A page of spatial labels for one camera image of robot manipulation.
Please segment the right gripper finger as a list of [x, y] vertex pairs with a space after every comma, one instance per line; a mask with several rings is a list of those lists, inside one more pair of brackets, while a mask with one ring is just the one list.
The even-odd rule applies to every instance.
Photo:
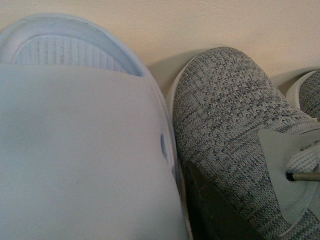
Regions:
[[261, 240], [193, 163], [183, 168], [186, 207], [195, 240]]

